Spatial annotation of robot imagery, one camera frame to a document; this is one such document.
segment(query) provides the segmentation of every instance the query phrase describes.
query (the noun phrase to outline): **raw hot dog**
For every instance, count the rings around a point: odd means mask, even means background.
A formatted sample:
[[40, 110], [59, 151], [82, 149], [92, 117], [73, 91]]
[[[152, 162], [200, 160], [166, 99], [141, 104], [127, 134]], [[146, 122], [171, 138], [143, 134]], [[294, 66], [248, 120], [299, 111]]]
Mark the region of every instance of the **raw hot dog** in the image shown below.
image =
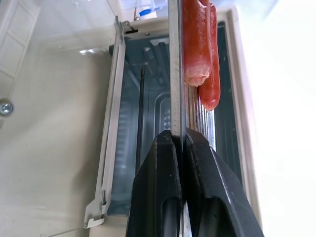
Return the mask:
[[221, 96], [221, 83], [219, 78], [219, 58], [217, 48], [217, 13], [215, 5], [210, 3], [210, 29], [212, 45], [212, 72], [209, 78], [198, 87], [199, 97], [206, 110], [214, 110]]
[[209, 0], [182, 0], [184, 80], [202, 85], [212, 71]]

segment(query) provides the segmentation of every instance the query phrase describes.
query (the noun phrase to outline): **sausage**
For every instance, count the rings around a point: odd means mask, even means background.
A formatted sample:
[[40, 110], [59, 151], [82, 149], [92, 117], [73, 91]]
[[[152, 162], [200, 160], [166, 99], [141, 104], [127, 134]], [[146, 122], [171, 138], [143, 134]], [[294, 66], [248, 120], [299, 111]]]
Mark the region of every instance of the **sausage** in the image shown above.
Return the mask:
[[217, 13], [214, 4], [210, 3], [211, 45], [212, 45], [212, 72], [209, 78], [198, 87], [198, 93], [206, 110], [214, 110], [221, 96], [221, 82], [219, 78], [219, 58], [217, 47]]
[[209, 0], [182, 0], [184, 80], [202, 85], [212, 70]]

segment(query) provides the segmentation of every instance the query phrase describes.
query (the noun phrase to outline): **screw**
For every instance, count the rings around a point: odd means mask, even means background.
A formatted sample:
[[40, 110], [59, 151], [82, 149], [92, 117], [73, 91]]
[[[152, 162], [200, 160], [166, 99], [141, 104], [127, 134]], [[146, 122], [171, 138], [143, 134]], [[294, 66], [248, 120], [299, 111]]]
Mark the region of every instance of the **screw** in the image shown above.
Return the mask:
[[4, 102], [0, 104], [0, 114], [9, 115], [13, 112], [13, 105], [8, 102]]

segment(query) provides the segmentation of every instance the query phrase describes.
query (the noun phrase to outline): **blue cap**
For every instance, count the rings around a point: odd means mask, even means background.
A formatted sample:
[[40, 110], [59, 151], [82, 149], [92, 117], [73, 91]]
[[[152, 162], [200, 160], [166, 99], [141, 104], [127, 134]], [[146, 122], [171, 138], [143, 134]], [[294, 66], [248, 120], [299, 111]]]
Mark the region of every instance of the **blue cap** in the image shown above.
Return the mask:
[[153, 10], [151, 10], [151, 9], [142, 10], [141, 12], [139, 12], [139, 15], [140, 16], [145, 16], [145, 15], [147, 15], [149, 13], [152, 13], [152, 11]]

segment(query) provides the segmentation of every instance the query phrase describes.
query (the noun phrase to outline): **white wall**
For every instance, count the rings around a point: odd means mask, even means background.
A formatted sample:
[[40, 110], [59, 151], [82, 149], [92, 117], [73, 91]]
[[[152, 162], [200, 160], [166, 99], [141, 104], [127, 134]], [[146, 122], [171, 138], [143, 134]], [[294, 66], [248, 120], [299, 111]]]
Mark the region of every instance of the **white wall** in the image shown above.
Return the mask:
[[309, 0], [280, 0], [261, 24], [241, 24], [267, 237], [316, 236], [315, 7]]

